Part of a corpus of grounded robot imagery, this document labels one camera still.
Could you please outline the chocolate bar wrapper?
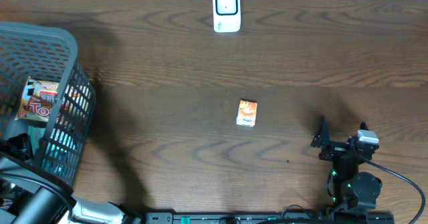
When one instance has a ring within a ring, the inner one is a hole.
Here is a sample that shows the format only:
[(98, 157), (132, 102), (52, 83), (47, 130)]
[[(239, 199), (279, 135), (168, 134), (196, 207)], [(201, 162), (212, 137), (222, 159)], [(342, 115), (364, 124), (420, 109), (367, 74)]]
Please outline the chocolate bar wrapper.
[(52, 108), (53, 104), (51, 102), (44, 102), (37, 96), (31, 96), (27, 99), (22, 98), (15, 120), (26, 119), (47, 122)]

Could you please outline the small orange box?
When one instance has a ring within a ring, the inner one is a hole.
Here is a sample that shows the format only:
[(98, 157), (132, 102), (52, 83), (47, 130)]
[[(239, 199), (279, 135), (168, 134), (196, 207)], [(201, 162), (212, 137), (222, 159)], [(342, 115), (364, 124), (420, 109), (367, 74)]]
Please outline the small orange box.
[(240, 100), (235, 123), (238, 126), (254, 127), (257, 118), (257, 102)]

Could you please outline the teal wet wipes pack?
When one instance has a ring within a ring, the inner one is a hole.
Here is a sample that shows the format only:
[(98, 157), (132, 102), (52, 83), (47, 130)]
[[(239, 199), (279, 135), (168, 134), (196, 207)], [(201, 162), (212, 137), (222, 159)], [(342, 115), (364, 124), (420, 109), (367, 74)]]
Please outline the teal wet wipes pack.
[(27, 133), (31, 139), (31, 147), (32, 151), (35, 154), (40, 144), (39, 141), (43, 138), (45, 132), (45, 128), (39, 128), (34, 126), (28, 126)]

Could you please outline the cream snack bag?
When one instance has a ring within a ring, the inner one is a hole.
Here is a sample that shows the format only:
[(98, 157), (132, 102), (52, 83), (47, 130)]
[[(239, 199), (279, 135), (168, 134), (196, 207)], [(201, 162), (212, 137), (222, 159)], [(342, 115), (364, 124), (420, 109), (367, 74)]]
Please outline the cream snack bag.
[(47, 80), (36, 80), (28, 77), (23, 95), (35, 96), (43, 101), (51, 101), (58, 94), (59, 82), (52, 82)]

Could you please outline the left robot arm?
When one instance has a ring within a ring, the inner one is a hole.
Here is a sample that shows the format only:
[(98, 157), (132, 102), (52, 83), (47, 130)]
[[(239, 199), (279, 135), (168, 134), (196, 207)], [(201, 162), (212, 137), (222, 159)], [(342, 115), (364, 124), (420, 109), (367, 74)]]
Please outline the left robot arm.
[(29, 163), (31, 139), (20, 134), (1, 143), (2, 223), (144, 223), (122, 205), (93, 203)]

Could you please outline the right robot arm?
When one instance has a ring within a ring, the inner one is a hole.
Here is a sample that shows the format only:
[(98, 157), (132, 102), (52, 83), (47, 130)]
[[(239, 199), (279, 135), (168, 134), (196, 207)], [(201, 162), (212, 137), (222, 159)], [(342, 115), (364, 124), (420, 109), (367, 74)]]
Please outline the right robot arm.
[(326, 186), (334, 204), (324, 211), (323, 216), (330, 220), (367, 218), (368, 212), (376, 208), (382, 181), (368, 172), (359, 171), (359, 166), (379, 149), (378, 136), (362, 122), (357, 133), (349, 136), (347, 141), (333, 141), (327, 119), (321, 117), (310, 146), (320, 149), (320, 160), (332, 163)]

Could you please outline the white barcode scanner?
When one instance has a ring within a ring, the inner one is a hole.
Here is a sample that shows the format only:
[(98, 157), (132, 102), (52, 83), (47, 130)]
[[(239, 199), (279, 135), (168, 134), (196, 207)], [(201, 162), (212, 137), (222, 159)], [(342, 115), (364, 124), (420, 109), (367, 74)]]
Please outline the white barcode scanner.
[(233, 33), (241, 28), (241, 0), (213, 0), (213, 29)]

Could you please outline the grey plastic basket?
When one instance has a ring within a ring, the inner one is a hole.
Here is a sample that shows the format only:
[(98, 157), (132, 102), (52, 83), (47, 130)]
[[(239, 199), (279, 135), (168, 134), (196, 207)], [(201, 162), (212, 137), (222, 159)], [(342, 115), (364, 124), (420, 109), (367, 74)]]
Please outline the grey plastic basket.
[[(47, 122), (15, 120), (28, 77), (59, 82)], [(78, 63), (78, 45), (56, 27), (1, 22), (1, 142), (45, 128), (30, 163), (72, 185), (96, 111), (96, 92)]]

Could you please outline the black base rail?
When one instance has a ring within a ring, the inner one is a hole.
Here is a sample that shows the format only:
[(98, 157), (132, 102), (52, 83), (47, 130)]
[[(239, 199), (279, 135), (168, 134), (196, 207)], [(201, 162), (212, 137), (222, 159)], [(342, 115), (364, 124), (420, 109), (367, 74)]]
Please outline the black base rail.
[(391, 214), (351, 215), (340, 213), (333, 219), (318, 217), (303, 211), (279, 213), (168, 213), (152, 212), (144, 215), (148, 224), (258, 224), (258, 223), (366, 223), (394, 224)]

